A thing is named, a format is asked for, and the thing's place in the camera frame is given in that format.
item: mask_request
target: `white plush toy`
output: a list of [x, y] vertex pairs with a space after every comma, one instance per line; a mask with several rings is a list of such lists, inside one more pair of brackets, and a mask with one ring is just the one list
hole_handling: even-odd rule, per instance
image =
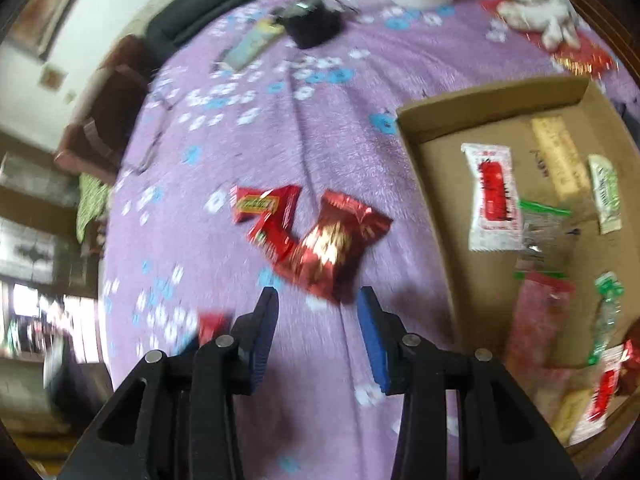
[[541, 32], [542, 44], [549, 52], [557, 50], [562, 40], [580, 48], [575, 31], [578, 14], [569, 0], [508, 0], [496, 10], [514, 30]]

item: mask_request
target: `silver rivet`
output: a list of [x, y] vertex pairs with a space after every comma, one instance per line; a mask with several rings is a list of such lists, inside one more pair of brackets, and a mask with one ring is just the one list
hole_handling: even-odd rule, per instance
[[402, 336], [402, 344], [405, 346], [418, 346], [420, 344], [420, 336], [416, 334], [405, 334]]
[[478, 359], [478, 361], [490, 361], [494, 355], [491, 353], [490, 350], [487, 350], [486, 348], [479, 348], [478, 350], [476, 350], [476, 353], [474, 354], [476, 356], [476, 359]]
[[162, 359], [162, 352], [159, 350], [150, 350], [145, 355], [147, 363], [157, 363], [160, 359]]
[[234, 338], [229, 334], [224, 334], [216, 338], [216, 346], [219, 346], [220, 348], [226, 348], [228, 346], [231, 346], [233, 343]]

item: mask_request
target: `purple tablecloth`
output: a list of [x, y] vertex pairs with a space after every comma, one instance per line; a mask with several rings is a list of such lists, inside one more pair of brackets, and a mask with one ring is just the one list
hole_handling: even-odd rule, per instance
[[[145, 103], [125, 168], [151, 162], [140, 176], [121, 172], [110, 216], [103, 301], [111, 375], [117, 386], [149, 349], [176, 352], [198, 312], [244, 314], [273, 285], [280, 319], [268, 372], [253, 397], [237, 402], [247, 478], [387, 479], [402, 399], [374, 384], [353, 304], [331, 306], [274, 277], [246, 240], [251, 224], [232, 223], [228, 191], [300, 184], [297, 236], [327, 188], [391, 216], [354, 290], [372, 285], [408, 330], [449, 348], [442, 267], [394, 111], [562, 68], [477, 0], [432, 12], [352, 0], [359, 17], [327, 44], [302, 52], [283, 38], [241, 74], [212, 69], [248, 18], [286, 1], [260, 0], [208, 25], [167, 62]], [[622, 102], [638, 95], [622, 67], [602, 87]]]

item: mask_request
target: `glass pane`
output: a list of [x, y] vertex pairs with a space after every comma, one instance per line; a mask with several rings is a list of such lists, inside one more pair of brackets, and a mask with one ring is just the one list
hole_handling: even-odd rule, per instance
[[14, 312], [17, 316], [39, 316], [38, 291], [28, 286], [14, 285]]

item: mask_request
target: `cardboard box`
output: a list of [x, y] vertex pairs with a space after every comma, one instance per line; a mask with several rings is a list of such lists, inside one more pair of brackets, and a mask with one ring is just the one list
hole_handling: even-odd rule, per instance
[[[581, 367], [593, 342], [599, 300], [593, 282], [599, 275], [613, 270], [625, 286], [612, 345], [640, 317], [640, 154], [596, 83], [551, 76], [441, 94], [400, 108], [398, 125], [435, 227], [460, 349], [501, 355], [520, 285], [513, 277], [516, 252], [468, 250], [474, 180], [460, 146], [509, 146], [520, 198], [559, 205], [530, 125], [540, 116], [561, 116], [584, 162], [590, 153], [606, 156], [620, 184], [622, 230], [600, 235], [596, 219], [581, 221], [567, 269], [576, 293], [550, 364]], [[638, 397], [616, 398], [607, 429], [569, 449], [576, 462], [588, 462], [620, 436], [640, 412]]]

